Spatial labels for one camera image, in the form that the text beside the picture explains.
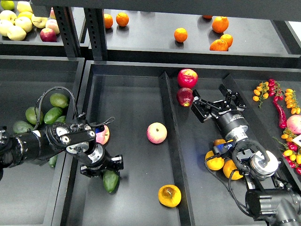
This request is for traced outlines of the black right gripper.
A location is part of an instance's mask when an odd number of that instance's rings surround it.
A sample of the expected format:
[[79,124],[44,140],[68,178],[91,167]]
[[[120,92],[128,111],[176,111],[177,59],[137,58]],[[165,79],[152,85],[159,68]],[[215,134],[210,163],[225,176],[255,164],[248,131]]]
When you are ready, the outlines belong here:
[[243,98],[224,84],[219,85],[219,91],[225,99],[213,103],[202,99],[194,89],[191,110],[201,123],[212,118],[224,139],[247,139],[249,124],[241,113],[246,109]]

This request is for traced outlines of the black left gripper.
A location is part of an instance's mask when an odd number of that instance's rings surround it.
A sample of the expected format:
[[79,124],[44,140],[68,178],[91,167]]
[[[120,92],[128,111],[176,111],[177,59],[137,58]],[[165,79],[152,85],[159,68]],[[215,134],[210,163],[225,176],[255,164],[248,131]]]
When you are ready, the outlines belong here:
[[101,176],[106,170],[119,173],[124,169],[123,155],[111,157],[102,145],[96,145],[94,151],[88,155],[92,160],[90,165],[81,165],[80,174],[93,178]]

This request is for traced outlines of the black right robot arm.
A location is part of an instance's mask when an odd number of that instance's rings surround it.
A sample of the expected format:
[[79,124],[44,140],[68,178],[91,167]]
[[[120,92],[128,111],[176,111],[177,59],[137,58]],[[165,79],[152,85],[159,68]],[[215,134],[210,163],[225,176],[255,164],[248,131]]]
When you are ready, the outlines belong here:
[[[242,115],[246,105],[240,94],[223,84],[219,90],[225,99],[215,102],[202,99],[197,90],[192,92],[193,113],[201,123],[212,119],[226,141],[213,147],[213,155],[205,159],[205,165],[214,158],[233,161],[234,169],[225,187],[245,215],[269,226],[299,226],[301,195],[288,179],[281,178],[283,161],[248,137],[249,124]],[[245,179],[245,204],[237,200],[231,188],[235,172]]]

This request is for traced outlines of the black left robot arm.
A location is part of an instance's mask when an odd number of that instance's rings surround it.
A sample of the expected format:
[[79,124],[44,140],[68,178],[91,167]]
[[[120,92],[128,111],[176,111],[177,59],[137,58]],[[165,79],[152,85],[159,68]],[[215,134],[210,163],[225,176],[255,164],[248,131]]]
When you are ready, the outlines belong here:
[[42,106],[46,95],[53,90],[65,90],[73,102],[75,121],[55,122],[42,129],[28,129],[25,133],[11,135],[6,127],[0,130],[0,169],[12,168],[24,162],[43,165],[50,158],[66,152],[82,163],[80,173],[87,177],[97,177],[105,170],[123,170],[123,156],[110,156],[105,147],[96,140],[96,128],[113,122],[114,117],[102,123],[89,123],[84,113],[79,114],[75,97],[66,87],[56,86],[45,91],[37,100]]

